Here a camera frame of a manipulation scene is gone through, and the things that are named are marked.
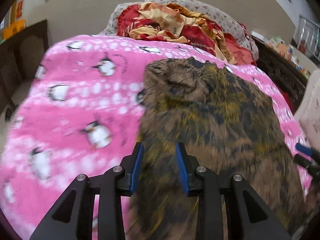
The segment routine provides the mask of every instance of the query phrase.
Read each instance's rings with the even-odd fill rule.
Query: wooden table
[[[43,20],[41,22],[38,22],[36,24],[33,24],[23,29],[22,31],[16,33],[15,35],[7,39],[4,43],[0,44],[0,57],[4,58],[13,52],[17,69],[22,81],[26,79],[26,73],[22,66],[22,58],[20,55],[20,45],[26,38],[30,36],[36,36],[38,38],[42,38],[44,52],[46,52],[46,50],[49,48],[48,35],[47,35],[47,20]],[[11,110],[15,111],[17,106],[12,101],[12,98],[6,88],[3,76],[1,74],[2,67],[3,65],[1,64],[1,61],[0,61],[0,90],[3,93],[4,97],[6,98]]]
[[[271,80],[289,95],[295,111],[298,109],[308,79],[302,75],[295,65],[266,45],[263,41],[252,37],[259,49],[257,66],[263,70]]]

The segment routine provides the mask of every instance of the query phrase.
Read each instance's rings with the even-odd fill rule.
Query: metal screw
[[[234,179],[235,181],[241,181],[241,180],[242,180],[242,176],[239,175],[239,174],[235,174],[235,175],[233,175],[233,179]]]
[[[85,179],[85,175],[84,174],[79,174],[78,176],[77,176],[77,180],[78,181],[83,181]]]
[[[121,167],[121,166],[114,166],[114,167],[112,168],[112,170],[113,170],[114,172],[120,172],[120,171],[122,171],[122,167]]]
[[[197,167],[197,171],[199,171],[199,172],[205,172],[206,170],[207,170],[207,168],[204,167],[204,166],[198,166]]]

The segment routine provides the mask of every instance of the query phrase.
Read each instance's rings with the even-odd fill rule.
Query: camouflage garment
[[[301,224],[299,174],[272,100],[257,86],[193,57],[149,64],[144,85],[145,157],[129,210],[130,239],[195,239],[197,198],[182,192],[177,142],[217,174],[243,175],[290,232]],[[227,239],[224,203],[222,210]]]

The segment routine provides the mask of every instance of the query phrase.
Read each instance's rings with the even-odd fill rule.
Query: pink blanket
[[[143,89],[145,66],[188,57],[226,67],[270,96],[285,142],[297,153],[295,143],[304,142],[299,124],[277,87],[257,67],[225,64],[185,44],[76,36],[46,52],[3,153],[0,205],[23,240],[78,174],[103,174],[132,153],[144,113],[136,95]],[[302,168],[299,173],[306,195],[310,177]],[[122,198],[125,229],[129,200]]]

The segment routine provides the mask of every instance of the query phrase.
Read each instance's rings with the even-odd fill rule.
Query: tile floor
[[[32,81],[23,82],[12,96],[12,100],[16,105],[22,103],[23,100],[27,97],[31,82]],[[0,155],[3,152],[3,147],[6,140],[7,129],[9,124],[4,121],[5,110],[6,108],[0,115]]]

